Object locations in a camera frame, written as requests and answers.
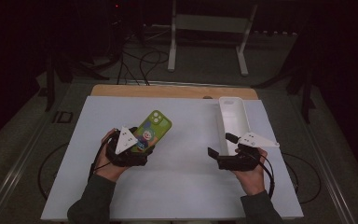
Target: metal stand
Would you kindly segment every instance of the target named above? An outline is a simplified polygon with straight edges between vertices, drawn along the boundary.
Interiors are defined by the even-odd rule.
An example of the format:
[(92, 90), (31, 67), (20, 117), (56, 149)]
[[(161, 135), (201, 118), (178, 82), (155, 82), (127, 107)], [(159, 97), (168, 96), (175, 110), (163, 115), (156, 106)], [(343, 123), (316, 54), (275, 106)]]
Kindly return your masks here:
[(176, 0), (172, 2), (172, 26), (171, 26), (171, 49), (168, 60), (168, 71), (175, 70), (176, 61), (176, 30), (199, 30), (199, 31), (215, 31), (215, 32), (230, 32), (243, 34), (242, 42), (237, 46), (238, 62), (242, 76), (248, 76), (248, 68), (243, 56), (243, 51), (246, 46), (249, 34), (251, 32), (253, 20), (257, 10), (257, 5), (252, 7), (251, 15), (248, 19), (245, 18), (227, 18), (227, 17), (211, 17), (211, 16), (197, 16), (176, 14)]

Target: white board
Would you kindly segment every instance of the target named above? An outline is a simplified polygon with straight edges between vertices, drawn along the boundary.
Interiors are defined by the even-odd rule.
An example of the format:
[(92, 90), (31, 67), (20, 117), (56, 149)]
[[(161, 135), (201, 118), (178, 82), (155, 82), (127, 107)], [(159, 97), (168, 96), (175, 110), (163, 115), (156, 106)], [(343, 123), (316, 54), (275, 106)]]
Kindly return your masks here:
[[(261, 101), (244, 101), (253, 132), (275, 141)], [(172, 121), (144, 167), (131, 167), (118, 180), (112, 219), (233, 219), (245, 217), (241, 185), (219, 170), (207, 147), (219, 150), (217, 100), (89, 96), (77, 122), (42, 214), (66, 220), (80, 199), (101, 139), (112, 128), (138, 126), (157, 109)], [(264, 148), (275, 174), (272, 202), (283, 218), (303, 217), (278, 147)], [(265, 175), (266, 188), (269, 178)]]

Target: sleeve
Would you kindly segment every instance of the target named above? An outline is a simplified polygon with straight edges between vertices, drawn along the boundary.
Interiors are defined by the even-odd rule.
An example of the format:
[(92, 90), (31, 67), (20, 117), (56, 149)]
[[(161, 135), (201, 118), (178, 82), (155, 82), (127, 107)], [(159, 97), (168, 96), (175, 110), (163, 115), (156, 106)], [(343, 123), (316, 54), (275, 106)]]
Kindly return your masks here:
[(252, 196), (241, 197), (243, 211), (246, 215), (246, 223), (283, 223), (282, 218), (275, 210), (272, 202), (264, 190)]
[(99, 175), (93, 175), (81, 199), (68, 209), (69, 223), (109, 223), (109, 205), (116, 183)]

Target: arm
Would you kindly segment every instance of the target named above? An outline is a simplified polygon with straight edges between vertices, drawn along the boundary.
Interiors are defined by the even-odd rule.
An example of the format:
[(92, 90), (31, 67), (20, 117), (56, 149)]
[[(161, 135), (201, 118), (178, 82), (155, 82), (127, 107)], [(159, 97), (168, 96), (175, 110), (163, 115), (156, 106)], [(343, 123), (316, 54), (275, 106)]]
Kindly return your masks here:
[[(259, 149), (264, 163), (267, 152)], [(264, 186), (264, 170), (258, 165), (253, 171), (233, 171), (238, 178), (246, 196), (241, 197), (246, 223), (283, 223), (282, 218), (274, 209)]]
[[(109, 132), (103, 138), (103, 141), (113, 132), (114, 130)], [(129, 167), (118, 167), (109, 163), (105, 153), (106, 146), (101, 151), (96, 162), (97, 168), (89, 180), (81, 199), (75, 202), (68, 210), (69, 223), (109, 223), (109, 205), (115, 192), (116, 182)]]

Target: phone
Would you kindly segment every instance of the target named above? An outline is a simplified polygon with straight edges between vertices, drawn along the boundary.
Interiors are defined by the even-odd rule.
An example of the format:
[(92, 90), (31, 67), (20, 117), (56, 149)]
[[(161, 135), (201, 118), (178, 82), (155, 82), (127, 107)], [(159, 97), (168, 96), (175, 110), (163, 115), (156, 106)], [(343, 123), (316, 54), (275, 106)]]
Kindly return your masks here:
[(172, 127), (172, 123), (160, 111), (154, 110), (133, 133), (138, 142), (132, 152), (147, 152)]

